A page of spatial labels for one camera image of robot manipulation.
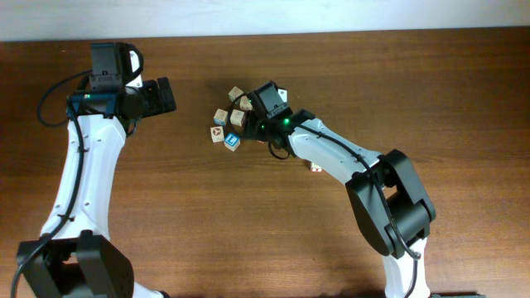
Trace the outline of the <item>wooden block blue L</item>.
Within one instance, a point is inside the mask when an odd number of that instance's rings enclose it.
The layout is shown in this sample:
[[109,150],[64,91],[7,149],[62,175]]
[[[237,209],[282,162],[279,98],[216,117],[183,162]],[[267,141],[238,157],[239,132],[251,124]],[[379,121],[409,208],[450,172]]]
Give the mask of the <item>wooden block blue L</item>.
[[240,146],[240,144],[241,144],[240,137],[236,136],[233,133],[229,133],[224,139],[224,145],[230,151],[236,151],[237,148]]

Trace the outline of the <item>wooden block Z bird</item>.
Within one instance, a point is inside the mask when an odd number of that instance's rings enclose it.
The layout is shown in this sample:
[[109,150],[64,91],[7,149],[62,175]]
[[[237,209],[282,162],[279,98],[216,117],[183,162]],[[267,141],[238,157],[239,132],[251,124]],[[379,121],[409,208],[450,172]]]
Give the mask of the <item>wooden block Z bird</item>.
[[323,171],[323,169],[320,166],[318,166],[315,162],[311,163],[310,170],[311,172],[322,172]]

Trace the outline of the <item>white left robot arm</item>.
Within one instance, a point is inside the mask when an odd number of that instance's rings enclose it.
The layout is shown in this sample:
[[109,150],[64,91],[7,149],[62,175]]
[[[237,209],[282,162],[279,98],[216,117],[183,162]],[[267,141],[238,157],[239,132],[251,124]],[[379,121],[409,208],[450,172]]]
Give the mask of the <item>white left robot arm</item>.
[[20,243],[10,295],[25,279],[37,297],[165,297],[139,284],[112,243],[108,210],[118,157],[139,122],[176,110],[168,78],[142,80],[129,43],[94,43],[92,67],[66,99],[68,150],[60,187],[37,240]]

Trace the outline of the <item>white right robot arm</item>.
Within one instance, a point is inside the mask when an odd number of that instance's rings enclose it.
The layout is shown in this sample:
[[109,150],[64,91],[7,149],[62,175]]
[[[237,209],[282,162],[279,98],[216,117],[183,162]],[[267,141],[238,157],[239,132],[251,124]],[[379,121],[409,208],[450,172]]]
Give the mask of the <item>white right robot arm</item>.
[[243,134],[318,164],[346,188],[359,231],[383,257],[387,297],[428,297],[424,250],[436,217],[411,160],[366,150],[301,110],[267,119],[250,113]]

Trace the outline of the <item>wooden block plain top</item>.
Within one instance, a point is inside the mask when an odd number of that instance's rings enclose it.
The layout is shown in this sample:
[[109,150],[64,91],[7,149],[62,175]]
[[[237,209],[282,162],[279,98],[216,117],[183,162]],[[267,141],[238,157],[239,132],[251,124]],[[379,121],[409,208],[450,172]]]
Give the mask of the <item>wooden block plain top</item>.
[[253,105],[247,96],[243,96],[239,100],[239,107],[243,111],[251,111],[253,109]]

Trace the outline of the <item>wooden block animal drawing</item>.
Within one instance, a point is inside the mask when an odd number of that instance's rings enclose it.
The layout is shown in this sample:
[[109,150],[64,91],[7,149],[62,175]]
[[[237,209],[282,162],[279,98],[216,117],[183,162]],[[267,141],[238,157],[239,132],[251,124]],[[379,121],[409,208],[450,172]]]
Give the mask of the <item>wooden block animal drawing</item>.
[[230,115],[230,122],[232,125],[242,127],[246,119],[246,113],[241,110],[234,109]]

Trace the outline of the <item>wooden block green V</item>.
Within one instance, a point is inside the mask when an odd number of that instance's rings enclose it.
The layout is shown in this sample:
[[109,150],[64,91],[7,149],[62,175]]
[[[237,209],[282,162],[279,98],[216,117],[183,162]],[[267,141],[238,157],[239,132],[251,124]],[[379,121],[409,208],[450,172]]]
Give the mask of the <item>wooden block green V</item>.
[[242,91],[239,87],[234,86],[228,93],[229,100],[231,102],[241,99],[245,95],[245,92]]

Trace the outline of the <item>wooden block blue side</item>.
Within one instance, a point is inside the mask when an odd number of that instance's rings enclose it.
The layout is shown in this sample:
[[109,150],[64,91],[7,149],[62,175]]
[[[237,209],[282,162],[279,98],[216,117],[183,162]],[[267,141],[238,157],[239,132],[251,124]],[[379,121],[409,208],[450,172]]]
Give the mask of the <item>wooden block blue side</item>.
[[228,119],[228,112],[218,108],[214,114],[214,123],[219,126],[225,126]]

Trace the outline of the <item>wooden block mushroom A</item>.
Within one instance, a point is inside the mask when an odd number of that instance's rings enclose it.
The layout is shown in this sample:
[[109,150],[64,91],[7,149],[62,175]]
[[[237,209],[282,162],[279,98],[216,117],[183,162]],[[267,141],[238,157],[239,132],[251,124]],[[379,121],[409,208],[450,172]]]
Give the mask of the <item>wooden block mushroom A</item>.
[[222,126],[212,127],[210,129],[210,135],[212,142],[223,142],[224,141],[224,128]]

